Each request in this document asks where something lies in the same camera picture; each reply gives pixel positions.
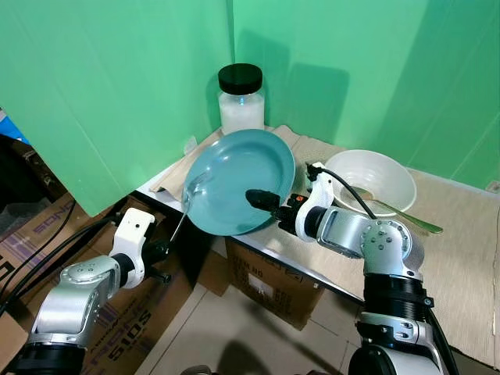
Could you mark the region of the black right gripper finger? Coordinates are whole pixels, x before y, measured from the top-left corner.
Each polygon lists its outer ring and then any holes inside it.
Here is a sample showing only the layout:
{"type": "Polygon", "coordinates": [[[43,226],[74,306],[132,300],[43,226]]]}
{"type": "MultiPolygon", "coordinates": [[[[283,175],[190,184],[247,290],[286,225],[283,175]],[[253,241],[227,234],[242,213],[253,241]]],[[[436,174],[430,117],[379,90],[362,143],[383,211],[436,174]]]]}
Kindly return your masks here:
{"type": "Polygon", "coordinates": [[[248,189],[245,199],[252,208],[268,213],[275,213],[283,206],[279,195],[261,189],[248,189]]]}

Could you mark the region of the teal round plate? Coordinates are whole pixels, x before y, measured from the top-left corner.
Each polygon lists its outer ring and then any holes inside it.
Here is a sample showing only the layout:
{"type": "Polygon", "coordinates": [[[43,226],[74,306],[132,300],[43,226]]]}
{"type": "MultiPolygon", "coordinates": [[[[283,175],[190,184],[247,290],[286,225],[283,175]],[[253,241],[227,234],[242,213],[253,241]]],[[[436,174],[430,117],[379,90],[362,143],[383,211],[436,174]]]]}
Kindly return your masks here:
{"type": "Polygon", "coordinates": [[[200,230],[218,236],[242,235],[271,221],[269,212],[252,208],[248,189],[271,191],[282,198],[291,193],[296,161],[290,146],[268,130],[240,130],[224,135],[198,155],[182,183],[208,171],[188,211],[200,230]]]}

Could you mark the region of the silver metal fork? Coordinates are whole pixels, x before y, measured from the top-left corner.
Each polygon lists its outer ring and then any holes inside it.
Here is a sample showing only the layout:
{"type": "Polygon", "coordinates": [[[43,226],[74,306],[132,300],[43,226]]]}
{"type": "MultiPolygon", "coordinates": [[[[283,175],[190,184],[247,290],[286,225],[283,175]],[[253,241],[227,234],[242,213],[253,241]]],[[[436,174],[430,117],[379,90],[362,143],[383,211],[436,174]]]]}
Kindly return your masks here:
{"type": "Polygon", "coordinates": [[[201,188],[200,185],[203,184],[210,176],[210,172],[205,171],[201,174],[199,174],[196,178],[194,178],[192,181],[189,183],[186,183],[184,185],[184,191],[182,194],[182,199],[181,199],[181,212],[182,212],[182,217],[180,218],[180,222],[178,223],[177,227],[175,228],[174,232],[172,233],[169,243],[173,243],[176,236],[178,235],[180,229],[184,225],[185,218],[188,215],[188,211],[191,207],[191,203],[194,200],[194,197],[197,195],[197,193],[200,192],[201,188]]]}

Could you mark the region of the small brown cardboard box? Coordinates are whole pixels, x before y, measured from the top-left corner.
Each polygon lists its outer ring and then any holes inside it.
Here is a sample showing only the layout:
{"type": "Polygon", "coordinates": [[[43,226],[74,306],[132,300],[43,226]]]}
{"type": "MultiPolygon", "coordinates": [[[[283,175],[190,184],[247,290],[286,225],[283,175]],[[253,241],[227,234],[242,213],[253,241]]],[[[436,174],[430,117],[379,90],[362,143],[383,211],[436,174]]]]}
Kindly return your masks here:
{"type": "Polygon", "coordinates": [[[320,300],[321,286],[235,240],[225,240],[225,247],[230,283],[265,310],[302,330],[320,300]]]}

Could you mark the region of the glass jar with black lid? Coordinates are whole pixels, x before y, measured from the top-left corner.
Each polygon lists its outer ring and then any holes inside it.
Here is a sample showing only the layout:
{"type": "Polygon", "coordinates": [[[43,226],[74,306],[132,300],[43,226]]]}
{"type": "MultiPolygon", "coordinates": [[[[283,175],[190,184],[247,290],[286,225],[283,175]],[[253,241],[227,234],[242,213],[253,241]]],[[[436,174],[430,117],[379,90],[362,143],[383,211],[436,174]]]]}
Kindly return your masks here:
{"type": "Polygon", "coordinates": [[[217,80],[222,135],[264,130],[266,100],[259,93],[263,87],[261,69],[250,63],[230,64],[219,70],[217,80]]]}

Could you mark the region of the white ceramic bowl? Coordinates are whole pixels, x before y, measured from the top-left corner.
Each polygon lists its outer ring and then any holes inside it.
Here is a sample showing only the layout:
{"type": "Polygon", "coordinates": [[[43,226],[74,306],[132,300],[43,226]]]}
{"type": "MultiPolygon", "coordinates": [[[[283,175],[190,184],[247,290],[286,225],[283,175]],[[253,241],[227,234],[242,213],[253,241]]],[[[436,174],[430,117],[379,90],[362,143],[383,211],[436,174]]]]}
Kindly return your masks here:
{"type": "Polygon", "coordinates": [[[412,175],[388,156],[369,150],[346,150],[331,156],[324,165],[358,192],[368,191],[397,210],[407,211],[415,203],[412,175]]]}

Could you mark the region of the gold metal spoon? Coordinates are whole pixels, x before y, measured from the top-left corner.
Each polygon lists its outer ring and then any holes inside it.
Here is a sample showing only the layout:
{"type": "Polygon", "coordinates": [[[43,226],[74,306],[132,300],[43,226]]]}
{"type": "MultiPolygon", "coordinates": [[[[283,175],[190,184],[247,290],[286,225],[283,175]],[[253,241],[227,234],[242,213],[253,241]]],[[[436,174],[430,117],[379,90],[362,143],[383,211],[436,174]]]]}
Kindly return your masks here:
{"type": "Polygon", "coordinates": [[[383,207],[391,210],[393,213],[400,215],[400,217],[408,220],[409,222],[417,225],[418,227],[421,227],[422,229],[424,229],[427,232],[430,232],[432,234],[440,234],[444,230],[442,227],[439,227],[435,224],[432,224],[432,223],[426,222],[424,220],[421,220],[419,218],[416,218],[415,216],[410,216],[406,212],[403,212],[399,209],[396,209],[395,207],[393,207],[385,202],[382,202],[379,199],[376,199],[375,196],[371,192],[369,192],[361,187],[352,186],[352,189],[353,189],[353,191],[359,193],[360,197],[363,200],[376,202],[376,203],[382,205],[383,207]]]}

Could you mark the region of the narrow green backdrop panel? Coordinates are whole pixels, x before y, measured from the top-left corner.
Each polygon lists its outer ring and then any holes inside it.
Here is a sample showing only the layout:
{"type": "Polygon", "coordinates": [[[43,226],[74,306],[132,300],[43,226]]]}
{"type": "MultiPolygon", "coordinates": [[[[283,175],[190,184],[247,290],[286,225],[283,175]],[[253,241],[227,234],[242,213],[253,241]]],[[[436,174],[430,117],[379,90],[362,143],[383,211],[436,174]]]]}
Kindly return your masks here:
{"type": "Polygon", "coordinates": [[[95,215],[220,127],[232,0],[0,0],[0,108],[95,215]]]}

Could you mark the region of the wide green backdrop panel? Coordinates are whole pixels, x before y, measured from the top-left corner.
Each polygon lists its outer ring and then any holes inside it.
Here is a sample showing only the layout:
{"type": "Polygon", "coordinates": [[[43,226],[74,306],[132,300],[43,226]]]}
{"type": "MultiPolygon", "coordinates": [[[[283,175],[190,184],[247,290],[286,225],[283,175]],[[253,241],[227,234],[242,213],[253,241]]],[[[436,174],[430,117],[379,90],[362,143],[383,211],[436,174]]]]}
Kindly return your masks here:
{"type": "Polygon", "coordinates": [[[232,0],[267,123],[493,191],[500,0],[232,0]]]}

